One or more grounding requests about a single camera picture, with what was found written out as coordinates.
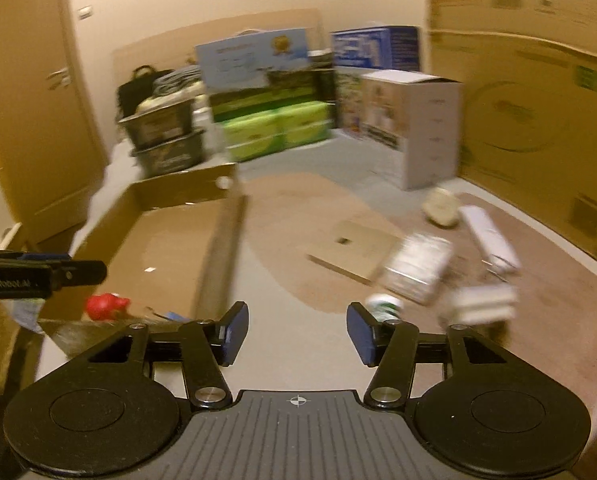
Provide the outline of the cream round stone object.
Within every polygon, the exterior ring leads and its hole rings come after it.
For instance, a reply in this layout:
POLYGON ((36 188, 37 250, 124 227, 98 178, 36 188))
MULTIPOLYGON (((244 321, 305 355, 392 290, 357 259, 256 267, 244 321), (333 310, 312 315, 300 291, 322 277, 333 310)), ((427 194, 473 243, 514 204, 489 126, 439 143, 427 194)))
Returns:
POLYGON ((444 188, 432 188, 422 205, 425 218, 444 229, 451 229, 460 221, 461 202, 458 196, 444 188))

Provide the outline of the black handbag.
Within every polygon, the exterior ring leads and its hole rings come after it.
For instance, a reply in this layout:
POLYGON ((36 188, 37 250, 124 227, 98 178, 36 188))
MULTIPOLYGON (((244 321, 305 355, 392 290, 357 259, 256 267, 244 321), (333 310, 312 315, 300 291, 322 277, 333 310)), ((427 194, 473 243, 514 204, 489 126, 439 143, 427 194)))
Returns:
POLYGON ((131 78, 116 90, 117 119, 135 114, 138 105, 152 96, 154 81, 171 72, 172 70, 157 70, 152 65, 135 68, 131 78))

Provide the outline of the flat gold square box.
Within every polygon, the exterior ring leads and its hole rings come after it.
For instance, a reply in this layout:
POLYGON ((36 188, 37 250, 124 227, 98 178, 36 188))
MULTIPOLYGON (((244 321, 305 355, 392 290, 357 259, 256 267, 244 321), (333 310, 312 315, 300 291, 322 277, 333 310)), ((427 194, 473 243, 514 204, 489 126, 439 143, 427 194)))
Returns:
POLYGON ((322 240, 310 244, 306 252, 320 266, 369 285, 399 243, 399 236, 342 221, 322 240))

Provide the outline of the white product box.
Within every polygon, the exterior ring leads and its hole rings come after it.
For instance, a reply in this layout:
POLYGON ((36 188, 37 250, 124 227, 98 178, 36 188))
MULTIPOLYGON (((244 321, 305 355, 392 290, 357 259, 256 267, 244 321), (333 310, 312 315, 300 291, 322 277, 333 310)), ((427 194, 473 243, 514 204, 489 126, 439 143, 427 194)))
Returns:
POLYGON ((361 132, 375 170, 404 191, 455 177, 462 126, 458 81, 403 70, 362 76, 361 132))

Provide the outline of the white square lidded container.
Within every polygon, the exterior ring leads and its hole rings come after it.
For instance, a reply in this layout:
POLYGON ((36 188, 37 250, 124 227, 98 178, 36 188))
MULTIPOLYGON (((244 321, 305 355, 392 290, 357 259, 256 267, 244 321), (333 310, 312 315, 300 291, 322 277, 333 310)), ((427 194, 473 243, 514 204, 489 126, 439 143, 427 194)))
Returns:
POLYGON ((519 291, 510 284, 466 286, 454 289, 440 311, 440 324, 487 326, 507 323, 516 315, 519 291))

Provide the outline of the green tissue pack left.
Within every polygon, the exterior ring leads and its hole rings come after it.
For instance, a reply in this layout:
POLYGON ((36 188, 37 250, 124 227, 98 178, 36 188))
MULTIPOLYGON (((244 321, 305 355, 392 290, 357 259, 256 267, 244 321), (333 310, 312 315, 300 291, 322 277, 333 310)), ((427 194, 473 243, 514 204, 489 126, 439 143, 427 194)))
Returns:
POLYGON ((285 149, 284 133, 274 112, 236 117, 223 122, 221 128, 233 162, 247 162, 285 149))

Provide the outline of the light blue cow milk box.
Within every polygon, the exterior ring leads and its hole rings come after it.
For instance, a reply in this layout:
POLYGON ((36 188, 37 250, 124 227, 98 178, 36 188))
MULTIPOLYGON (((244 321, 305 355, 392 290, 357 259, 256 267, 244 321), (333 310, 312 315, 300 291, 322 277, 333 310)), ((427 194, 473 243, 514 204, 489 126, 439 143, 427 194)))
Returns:
POLYGON ((195 54, 210 107, 221 118, 315 97, 304 28, 232 36, 199 44, 195 54))

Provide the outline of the red small toy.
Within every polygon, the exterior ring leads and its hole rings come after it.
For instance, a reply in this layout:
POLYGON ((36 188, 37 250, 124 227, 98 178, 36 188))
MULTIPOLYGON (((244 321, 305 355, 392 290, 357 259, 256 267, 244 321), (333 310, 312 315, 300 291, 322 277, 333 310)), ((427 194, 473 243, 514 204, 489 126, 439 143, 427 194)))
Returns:
POLYGON ((86 301, 85 314, 92 321, 115 321, 127 315, 130 300, 107 292, 90 296, 86 301))

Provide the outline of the flat cardboard sheet behind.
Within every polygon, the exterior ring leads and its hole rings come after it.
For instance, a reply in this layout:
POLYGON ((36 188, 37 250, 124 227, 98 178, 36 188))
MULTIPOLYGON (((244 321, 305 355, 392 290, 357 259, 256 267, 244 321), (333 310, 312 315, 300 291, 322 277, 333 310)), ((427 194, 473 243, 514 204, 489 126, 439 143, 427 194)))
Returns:
POLYGON ((303 27, 308 46, 325 46, 321 13, 317 9, 263 12, 221 18, 162 32, 117 49, 113 53, 114 80, 117 87, 131 79, 136 68, 149 65, 157 70, 179 68, 195 59, 195 47, 236 36, 243 30, 274 30, 303 27))

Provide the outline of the clear box of floss picks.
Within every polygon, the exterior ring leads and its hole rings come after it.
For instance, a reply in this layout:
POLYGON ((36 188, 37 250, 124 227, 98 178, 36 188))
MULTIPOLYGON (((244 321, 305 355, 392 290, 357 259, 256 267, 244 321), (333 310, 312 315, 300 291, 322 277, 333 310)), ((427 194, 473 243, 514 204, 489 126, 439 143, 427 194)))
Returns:
POLYGON ((453 257, 446 238, 413 233, 406 236, 387 258, 381 284, 391 292, 417 304, 429 304, 453 257))

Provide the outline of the folded grey cloth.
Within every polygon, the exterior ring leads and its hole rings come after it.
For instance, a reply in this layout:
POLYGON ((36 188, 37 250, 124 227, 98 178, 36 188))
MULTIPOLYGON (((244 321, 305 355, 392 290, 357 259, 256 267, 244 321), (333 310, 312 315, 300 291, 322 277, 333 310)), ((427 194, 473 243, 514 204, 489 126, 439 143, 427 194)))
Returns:
POLYGON ((187 65, 158 77, 153 82, 152 96, 169 96, 202 79, 199 65, 187 65))

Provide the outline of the wooden door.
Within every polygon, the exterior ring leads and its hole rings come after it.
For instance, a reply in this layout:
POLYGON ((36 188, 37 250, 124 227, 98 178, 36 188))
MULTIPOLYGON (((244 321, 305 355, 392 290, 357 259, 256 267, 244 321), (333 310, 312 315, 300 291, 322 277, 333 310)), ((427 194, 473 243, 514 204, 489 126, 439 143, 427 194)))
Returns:
POLYGON ((106 166, 70 3, 0 0, 0 184, 26 242, 65 252, 106 166))

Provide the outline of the white green small bottle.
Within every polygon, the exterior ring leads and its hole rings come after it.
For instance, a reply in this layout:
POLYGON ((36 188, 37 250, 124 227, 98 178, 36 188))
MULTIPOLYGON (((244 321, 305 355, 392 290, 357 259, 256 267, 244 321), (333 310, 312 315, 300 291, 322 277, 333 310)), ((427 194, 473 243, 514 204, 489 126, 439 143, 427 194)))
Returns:
POLYGON ((377 322, 400 322, 403 301, 388 294, 373 294, 364 303, 364 307, 377 322))

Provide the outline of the green tissue pack right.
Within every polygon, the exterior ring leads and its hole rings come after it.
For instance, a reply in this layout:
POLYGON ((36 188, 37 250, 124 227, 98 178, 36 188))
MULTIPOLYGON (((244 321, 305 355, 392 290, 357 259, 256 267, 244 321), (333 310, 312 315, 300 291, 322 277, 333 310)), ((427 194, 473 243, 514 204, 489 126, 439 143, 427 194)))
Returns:
POLYGON ((326 102, 309 101, 278 109, 285 148, 299 148, 330 138, 332 117, 326 102))

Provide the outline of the lower dark food tray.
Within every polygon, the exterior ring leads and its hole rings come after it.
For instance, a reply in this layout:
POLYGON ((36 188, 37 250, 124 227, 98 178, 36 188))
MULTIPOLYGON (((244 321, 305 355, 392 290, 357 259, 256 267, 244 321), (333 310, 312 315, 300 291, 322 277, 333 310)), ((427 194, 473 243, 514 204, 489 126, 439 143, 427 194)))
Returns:
POLYGON ((134 148, 131 156, 138 162, 146 178, 187 170, 205 160, 204 133, 203 128, 196 128, 185 136, 156 144, 152 148, 134 148))

